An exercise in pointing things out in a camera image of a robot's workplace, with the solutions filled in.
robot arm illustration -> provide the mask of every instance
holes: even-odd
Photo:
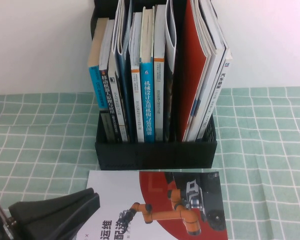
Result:
[[[141,212],[146,224],[158,220],[182,219],[186,231],[189,235],[197,236],[201,233],[199,218],[192,209],[199,209],[203,221],[206,220],[203,206],[203,196],[201,188],[196,180],[187,183],[186,190],[172,189],[167,193],[171,200],[172,210],[153,212],[151,204],[140,204],[135,202],[129,210],[120,215],[119,221],[128,229],[128,224],[133,220],[136,213]]]

orange label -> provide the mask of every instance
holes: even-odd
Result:
[[[155,57],[154,61],[155,62],[162,62],[163,63],[165,61],[165,59],[164,58]]]

white wall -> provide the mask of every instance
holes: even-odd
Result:
[[[226,87],[300,86],[300,0],[213,0]],[[93,0],[0,0],[0,94],[92,91]]]
[[[212,0],[234,58],[225,87],[300,86],[300,0]]]
[[[0,0],[0,94],[93,91],[93,0]]]

magazine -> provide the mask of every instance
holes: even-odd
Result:
[[[77,240],[226,240],[218,172],[90,171],[100,208]]]

blue book spine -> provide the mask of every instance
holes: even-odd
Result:
[[[101,80],[99,72],[99,66],[89,67],[89,73],[91,76],[94,92],[98,101],[99,108],[101,110],[108,109],[105,89]]]
[[[119,61],[120,71],[121,71],[121,82],[122,82],[122,89],[123,89],[123,98],[124,98],[124,106],[125,106],[125,116],[127,119],[128,124],[128,132],[130,136],[130,141],[134,142],[135,140],[135,123],[133,122],[132,118],[132,110],[131,105],[133,106],[133,92],[131,86],[131,80],[128,77],[128,73],[130,74],[130,64],[127,62],[123,63],[123,58]]]
[[[144,141],[155,142],[154,63],[140,63]]]

